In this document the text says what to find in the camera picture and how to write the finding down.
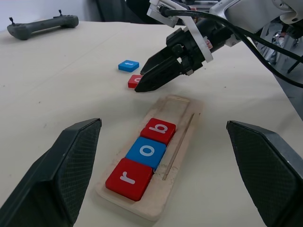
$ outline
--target blue block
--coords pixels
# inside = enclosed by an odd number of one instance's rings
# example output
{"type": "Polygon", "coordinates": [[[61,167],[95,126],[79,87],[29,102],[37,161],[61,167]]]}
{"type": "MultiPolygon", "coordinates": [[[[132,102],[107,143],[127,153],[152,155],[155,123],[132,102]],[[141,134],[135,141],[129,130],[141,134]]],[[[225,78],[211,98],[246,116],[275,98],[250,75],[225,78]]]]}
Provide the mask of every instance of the blue block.
{"type": "Polygon", "coordinates": [[[125,157],[156,170],[165,153],[165,149],[166,146],[163,143],[139,137],[125,157]]]}
{"type": "Polygon", "coordinates": [[[133,72],[135,69],[139,68],[139,63],[136,61],[126,60],[120,63],[118,68],[126,72],[133,72]]]}

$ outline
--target white table surface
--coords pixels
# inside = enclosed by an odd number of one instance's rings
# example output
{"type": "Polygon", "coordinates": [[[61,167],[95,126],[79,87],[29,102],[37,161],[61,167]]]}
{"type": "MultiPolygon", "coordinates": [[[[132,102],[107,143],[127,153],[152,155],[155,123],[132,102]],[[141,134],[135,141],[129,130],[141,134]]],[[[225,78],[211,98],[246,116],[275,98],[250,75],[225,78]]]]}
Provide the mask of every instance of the white table surface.
{"type": "Polygon", "coordinates": [[[94,169],[76,227],[265,226],[241,180],[226,123],[275,131],[303,156],[303,122],[243,43],[221,48],[214,61],[155,92],[129,90],[132,73],[118,71],[117,65],[139,61],[133,73],[139,74],[175,30],[81,22],[76,29],[27,41],[0,33],[0,205],[63,129],[100,117],[94,169]],[[150,106],[171,93],[202,100],[204,114],[162,217],[149,222],[104,201],[94,187],[150,106]]]}

